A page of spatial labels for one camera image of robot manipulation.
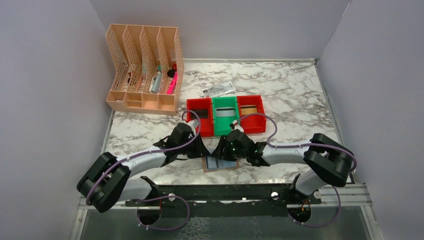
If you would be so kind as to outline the tan leather card holder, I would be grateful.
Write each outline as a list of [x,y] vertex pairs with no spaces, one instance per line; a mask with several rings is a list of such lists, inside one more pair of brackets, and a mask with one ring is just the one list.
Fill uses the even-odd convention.
[[234,170],[239,168],[237,161],[228,161],[224,159],[217,159],[211,156],[202,158],[202,169],[204,173],[211,173],[223,170]]

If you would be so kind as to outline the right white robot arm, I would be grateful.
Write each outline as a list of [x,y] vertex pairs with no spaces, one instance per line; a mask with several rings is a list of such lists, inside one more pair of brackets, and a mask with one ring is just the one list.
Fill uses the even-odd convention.
[[305,199],[325,185],[344,187],[357,166],[350,150],[322,133],[315,133],[310,140],[272,145],[266,141],[254,142],[240,130],[233,130],[220,138],[211,156],[226,161],[245,159],[254,167],[308,165],[310,169],[298,174],[290,186],[290,195],[299,199]]

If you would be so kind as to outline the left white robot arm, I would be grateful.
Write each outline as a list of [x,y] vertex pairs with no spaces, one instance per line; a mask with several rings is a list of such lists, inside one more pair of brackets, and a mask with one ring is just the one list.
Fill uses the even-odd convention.
[[210,155],[199,133],[188,123],[180,122],[170,135],[151,147],[127,156],[102,153],[76,185],[88,206],[98,212],[108,211],[117,202],[146,199],[152,194],[151,180],[133,177],[150,169],[164,167],[184,155],[188,159]]

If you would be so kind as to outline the silver card from holder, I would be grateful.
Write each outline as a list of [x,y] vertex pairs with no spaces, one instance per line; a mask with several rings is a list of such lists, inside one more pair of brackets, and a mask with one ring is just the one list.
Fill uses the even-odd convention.
[[217,107],[215,112],[216,117],[219,118],[234,117],[236,115],[233,107]]

